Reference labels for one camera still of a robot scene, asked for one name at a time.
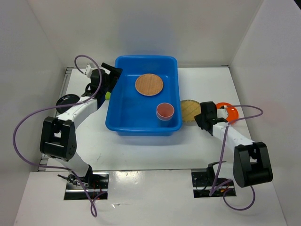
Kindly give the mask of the green plastic plate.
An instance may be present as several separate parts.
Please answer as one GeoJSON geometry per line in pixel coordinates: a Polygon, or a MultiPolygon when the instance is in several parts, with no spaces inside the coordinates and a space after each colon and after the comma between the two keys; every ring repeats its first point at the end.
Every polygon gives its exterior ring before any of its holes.
{"type": "Polygon", "coordinates": [[[110,100],[110,97],[111,97],[111,93],[107,92],[105,95],[105,100],[110,100]]]}

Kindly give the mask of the light woven bamboo tray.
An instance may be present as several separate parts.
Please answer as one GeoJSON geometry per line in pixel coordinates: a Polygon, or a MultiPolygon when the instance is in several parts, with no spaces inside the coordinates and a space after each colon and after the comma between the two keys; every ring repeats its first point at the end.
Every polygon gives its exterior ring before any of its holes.
{"type": "Polygon", "coordinates": [[[195,116],[201,113],[200,103],[196,100],[186,99],[180,102],[183,122],[192,122],[195,116]]]}

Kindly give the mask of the orange plastic bowl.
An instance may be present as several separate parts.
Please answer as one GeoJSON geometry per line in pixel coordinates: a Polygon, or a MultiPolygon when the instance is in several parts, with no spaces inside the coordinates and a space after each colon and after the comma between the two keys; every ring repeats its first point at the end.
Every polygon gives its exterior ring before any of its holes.
{"type": "Polygon", "coordinates": [[[232,106],[232,104],[227,103],[227,102],[219,102],[216,105],[224,105],[225,107],[227,107],[229,116],[226,120],[228,122],[232,122],[231,125],[236,123],[235,120],[237,120],[239,118],[239,113],[238,113],[237,109],[232,106]]]}

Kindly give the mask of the orange woven bamboo tray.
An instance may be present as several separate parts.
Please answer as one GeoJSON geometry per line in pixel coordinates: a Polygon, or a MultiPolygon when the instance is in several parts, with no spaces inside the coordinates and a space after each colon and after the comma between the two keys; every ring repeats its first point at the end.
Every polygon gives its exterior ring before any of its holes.
{"type": "Polygon", "coordinates": [[[135,81],[135,89],[137,92],[148,97],[159,94],[163,86],[163,80],[159,76],[151,73],[143,74],[135,81]]]}

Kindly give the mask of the pink plastic cup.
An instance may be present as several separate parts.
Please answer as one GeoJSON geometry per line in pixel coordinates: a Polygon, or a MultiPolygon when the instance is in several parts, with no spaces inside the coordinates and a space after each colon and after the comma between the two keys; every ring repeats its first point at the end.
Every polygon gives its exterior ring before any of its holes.
{"type": "Polygon", "coordinates": [[[156,108],[156,115],[162,121],[169,121],[174,115],[174,107],[170,103],[160,103],[156,108]]]}

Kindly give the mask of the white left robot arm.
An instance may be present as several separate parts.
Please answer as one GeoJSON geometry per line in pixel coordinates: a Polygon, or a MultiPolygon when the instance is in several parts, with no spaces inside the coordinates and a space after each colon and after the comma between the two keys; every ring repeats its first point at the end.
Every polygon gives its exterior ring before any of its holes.
{"type": "Polygon", "coordinates": [[[121,68],[102,63],[101,69],[86,66],[90,83],[79,97],[74,94],[60,98],[57,117],[47,117],[43,121],[40,151],[60,162],[65,168],[75,172],[68,177],[72,182],[89,188],[96,180],[92,167],[77,154],[76,128],[104,103],[105,95],[112,92],[122,74],[121,68]]]}

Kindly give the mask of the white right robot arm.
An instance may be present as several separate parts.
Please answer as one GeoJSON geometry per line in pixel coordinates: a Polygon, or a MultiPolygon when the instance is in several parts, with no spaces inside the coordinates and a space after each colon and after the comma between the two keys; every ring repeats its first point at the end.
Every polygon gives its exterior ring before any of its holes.
{"type": "Polygon", "coordinates": [[[235,130],[231,123],[239,119],[227,121],[218,117],[217,106],[214,102],[200,103],[201,113],[196,115],[197,125],[211,136],[222,141],[222,149],[218,169],[206,173],[206,179],[215,188],[222,180],[220,172],[225,147],[234,153],[233,176],[241,188],[268,183],[273,180],[273,172],[269,159],[268,148],[263,142],[255,142],[235,130]]]}

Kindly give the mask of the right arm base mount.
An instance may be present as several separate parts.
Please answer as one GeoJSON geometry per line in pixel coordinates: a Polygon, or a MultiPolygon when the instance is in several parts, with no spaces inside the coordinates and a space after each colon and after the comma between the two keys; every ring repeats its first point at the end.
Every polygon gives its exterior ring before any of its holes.
{"type": "Polygon", "coordinates": [[[218,188],[212,196],[209,193],[212,188],[214,176],[210,176],[207,169],[192,169],[192,186],[194,198],[234,197],[236,195],[234,183],[230,182],[218,188]]]}

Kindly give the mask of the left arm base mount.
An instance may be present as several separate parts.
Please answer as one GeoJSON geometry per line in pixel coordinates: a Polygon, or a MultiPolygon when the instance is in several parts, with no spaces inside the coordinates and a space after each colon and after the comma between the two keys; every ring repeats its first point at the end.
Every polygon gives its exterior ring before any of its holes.
{"type": "MultiPolygon", "coordinates": [[[[83,185],[87,190],[89,197],[97,200],[106,200],[108,198],[109,175],[108,171],[94,171],[94,181],[88,184],[84,181],[83,185]]],[[[66,181],[64,200],[87,200],[84,189],[73,174],[63,176],[58,174],[58,177],[66,181]]]]}

